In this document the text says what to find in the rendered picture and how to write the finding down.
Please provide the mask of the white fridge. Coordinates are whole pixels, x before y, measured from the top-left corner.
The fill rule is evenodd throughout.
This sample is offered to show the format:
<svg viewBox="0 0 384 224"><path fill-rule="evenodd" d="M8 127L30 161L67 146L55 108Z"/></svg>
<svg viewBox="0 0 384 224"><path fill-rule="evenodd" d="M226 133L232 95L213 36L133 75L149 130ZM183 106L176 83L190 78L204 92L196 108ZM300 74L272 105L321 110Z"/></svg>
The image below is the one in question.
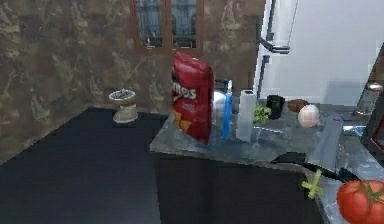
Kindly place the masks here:
<svg viewBox="0 0 384 224"><path fill-rule="evenodd" d="M271 0L265 0L260 38L266 36ZM354 106L384 43L384 0L277 0L271 53L258 41L253 90L263 55L269 55L260 98Z"/></svg>

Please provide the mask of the dark kitchen counter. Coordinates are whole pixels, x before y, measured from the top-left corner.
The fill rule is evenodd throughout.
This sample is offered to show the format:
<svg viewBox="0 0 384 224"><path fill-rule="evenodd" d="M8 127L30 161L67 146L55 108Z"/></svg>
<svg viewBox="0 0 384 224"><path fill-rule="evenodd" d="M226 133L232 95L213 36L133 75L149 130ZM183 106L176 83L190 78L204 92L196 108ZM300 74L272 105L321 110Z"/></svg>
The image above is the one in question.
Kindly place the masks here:
<svg viewBox="0 0 384 224"><path fill-rule="evenodd" d="M192 140L168 118L150 145L161 224L347 224L338 211L342 182L321 176L323 196L308 197L303 181L315 172L296 164L271 164L286 152L306 154L306 161L331 171L345 168L360 179L384 181L384 168L347 121L333 135L337 154L321 139L323 126L304 129L284 110L278 120L254 127L251 142L223 140L217 132L207 145Z"/></svg>

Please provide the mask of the white paper towel roll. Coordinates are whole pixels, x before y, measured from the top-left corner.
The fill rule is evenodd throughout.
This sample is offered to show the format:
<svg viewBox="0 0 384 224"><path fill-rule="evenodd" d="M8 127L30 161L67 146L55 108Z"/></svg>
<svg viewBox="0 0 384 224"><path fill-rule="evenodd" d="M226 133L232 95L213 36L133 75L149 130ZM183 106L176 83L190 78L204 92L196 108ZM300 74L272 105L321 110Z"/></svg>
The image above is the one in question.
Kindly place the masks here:
<svg viewBox="0 0 384 224"><path fill-rule="evenodd" d="M236 128L236 137L241 141L251 141L256 99L257 95L253 90L241 91Z"/></svg>

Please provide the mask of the red tomato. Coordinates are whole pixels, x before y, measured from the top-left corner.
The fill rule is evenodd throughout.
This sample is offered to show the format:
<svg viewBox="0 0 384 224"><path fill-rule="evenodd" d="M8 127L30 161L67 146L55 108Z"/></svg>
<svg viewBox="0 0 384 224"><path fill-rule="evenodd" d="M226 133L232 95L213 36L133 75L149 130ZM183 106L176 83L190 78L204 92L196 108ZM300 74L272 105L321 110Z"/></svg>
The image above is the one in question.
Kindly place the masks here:
<svg viewBox="0 0 384 224"><path fill-rule="evenodd" d="M349 181L339 188L336 199L349 224L384 224L384 182Z"/></svg>

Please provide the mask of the blue spray bottle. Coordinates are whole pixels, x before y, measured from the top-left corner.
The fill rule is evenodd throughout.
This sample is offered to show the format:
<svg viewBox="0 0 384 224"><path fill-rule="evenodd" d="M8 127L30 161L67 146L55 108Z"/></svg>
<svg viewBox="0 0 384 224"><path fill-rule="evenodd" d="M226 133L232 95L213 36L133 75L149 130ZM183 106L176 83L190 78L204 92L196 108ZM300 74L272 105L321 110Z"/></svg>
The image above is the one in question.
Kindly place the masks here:
<svg viewBox="0 0 384 224"><path fill-rule="evenodd" d="M222 90L226 93L225 108L222 114L216 114L217 117L222 118L222 138L228 139L230 135L231 115L232 115L232 81L227 79L216 79L217 83L224 85Z"/></svg>

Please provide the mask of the black kitchen knife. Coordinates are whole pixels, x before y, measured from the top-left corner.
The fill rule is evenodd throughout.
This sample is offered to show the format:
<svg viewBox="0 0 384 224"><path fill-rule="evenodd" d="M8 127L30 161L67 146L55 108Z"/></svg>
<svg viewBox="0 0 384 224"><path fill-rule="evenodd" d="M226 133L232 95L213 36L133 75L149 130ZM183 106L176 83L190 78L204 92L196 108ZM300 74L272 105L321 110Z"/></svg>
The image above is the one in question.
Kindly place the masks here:
<svg viewBox="0 0 384 224"><path fill-rule="evenodd" d="M277 156L275 159L271 161L271 164L282 164L282 163L296 164L312 172L317 172L318 170L320 170L323 176L330 179L338 180L342 183L346 183L349 181L360 181L359 177L357 177L355 174L353 174L351 171L345 168L340 168L338 171L331 171L320 165L307 162L305 153L286 152L284 154Z"/></svg>

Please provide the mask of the red chips bag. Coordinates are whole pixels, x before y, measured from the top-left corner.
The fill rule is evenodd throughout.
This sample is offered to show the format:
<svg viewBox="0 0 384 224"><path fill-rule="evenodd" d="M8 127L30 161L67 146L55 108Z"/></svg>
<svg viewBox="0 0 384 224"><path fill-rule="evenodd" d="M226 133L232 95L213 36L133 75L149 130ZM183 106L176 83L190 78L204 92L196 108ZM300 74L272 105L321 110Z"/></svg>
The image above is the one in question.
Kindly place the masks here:
<svg viewBox="0 0 384 224"><path fill-rule="evenodd" d="M195 140L207 144L212 128L212 68L183 52L173 58L171 100L176 125Z"/></svg>

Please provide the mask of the green lettuce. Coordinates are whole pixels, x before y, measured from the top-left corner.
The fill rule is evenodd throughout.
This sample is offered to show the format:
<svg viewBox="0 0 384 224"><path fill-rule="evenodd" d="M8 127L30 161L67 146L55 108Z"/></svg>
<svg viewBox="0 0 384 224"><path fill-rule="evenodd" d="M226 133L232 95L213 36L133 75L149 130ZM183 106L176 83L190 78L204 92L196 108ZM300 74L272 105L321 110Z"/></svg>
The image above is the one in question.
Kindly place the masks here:
<svg viewBox="0 0 384 224"><path fill-rule="evenodd" d="M255 124L266 124L268 117L271 115L271 109L262 106L262 105L256 105L254 109L254 120L253 122Z"/></svg>

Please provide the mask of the black mug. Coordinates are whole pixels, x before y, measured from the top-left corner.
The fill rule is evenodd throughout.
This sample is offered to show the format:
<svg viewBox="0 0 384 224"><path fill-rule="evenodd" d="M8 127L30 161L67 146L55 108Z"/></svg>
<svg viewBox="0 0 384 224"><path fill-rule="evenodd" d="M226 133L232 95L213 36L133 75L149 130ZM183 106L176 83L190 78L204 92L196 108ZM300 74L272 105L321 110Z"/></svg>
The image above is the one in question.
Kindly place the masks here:
<svg viewBox="0 0 384 224"><path fill-rule="evenodd" d="M283 110L285 99L279 95L268 95L266 106L271 109L269 118L272 120L279 119Z"/></svg>

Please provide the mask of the pale egg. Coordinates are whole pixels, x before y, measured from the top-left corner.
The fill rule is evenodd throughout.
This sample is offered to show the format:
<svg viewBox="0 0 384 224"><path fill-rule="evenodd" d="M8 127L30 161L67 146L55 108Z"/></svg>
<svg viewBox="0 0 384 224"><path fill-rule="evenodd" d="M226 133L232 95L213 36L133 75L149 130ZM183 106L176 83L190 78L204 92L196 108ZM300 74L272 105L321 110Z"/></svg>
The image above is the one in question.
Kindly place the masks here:
<svg viewBox="0 0 384 224"><path fill-rule="evenodd" d="M306 105L298 113L298 121L302 127L310 128L320 121L319 109L315 105Z"/></svg>

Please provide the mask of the green tomato stem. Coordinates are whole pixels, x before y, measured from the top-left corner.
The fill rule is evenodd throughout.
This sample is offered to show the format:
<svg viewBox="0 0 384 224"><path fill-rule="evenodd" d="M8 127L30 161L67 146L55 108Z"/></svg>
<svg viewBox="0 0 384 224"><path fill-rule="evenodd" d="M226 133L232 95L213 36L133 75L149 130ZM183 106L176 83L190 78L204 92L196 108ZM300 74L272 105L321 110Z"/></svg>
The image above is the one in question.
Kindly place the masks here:
<svg viewBox="0 0 384 224"><path fill-rule="evenodd" d="M312 182L303 181L301 186L304 189L308 190L308 197L310 199L314 199L316 196L323 196L324 191L321 187L318 186L320 177L322 176L322 171L317 170L315 172L314 178Z"/></svg>

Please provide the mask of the dark red microwave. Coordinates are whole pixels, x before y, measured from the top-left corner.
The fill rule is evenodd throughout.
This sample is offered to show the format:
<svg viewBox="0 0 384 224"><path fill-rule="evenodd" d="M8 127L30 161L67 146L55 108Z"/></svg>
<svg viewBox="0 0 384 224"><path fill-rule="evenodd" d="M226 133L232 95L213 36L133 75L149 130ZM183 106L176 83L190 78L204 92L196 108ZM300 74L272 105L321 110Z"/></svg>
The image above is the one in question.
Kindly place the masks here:
<svg viewBox="0 0 384 224"><path fill-rule="evenodd" d="M361 143L384 168L384 43L371 71L370 81L383 87L376 100L375 108L361 137Z"/></svg>

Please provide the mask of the brown framed window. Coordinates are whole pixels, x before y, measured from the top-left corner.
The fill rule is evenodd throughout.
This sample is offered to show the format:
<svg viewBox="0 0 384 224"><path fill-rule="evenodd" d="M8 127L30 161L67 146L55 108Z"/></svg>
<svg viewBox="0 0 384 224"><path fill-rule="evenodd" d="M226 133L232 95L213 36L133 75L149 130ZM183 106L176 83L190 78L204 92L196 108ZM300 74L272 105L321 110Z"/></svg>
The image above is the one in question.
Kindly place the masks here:
<svg viewBox="0 0 384 224"><path fill-rule="evenodd" d="M204 0L128 0L128 5L136 49L202 55Z"/></svg>

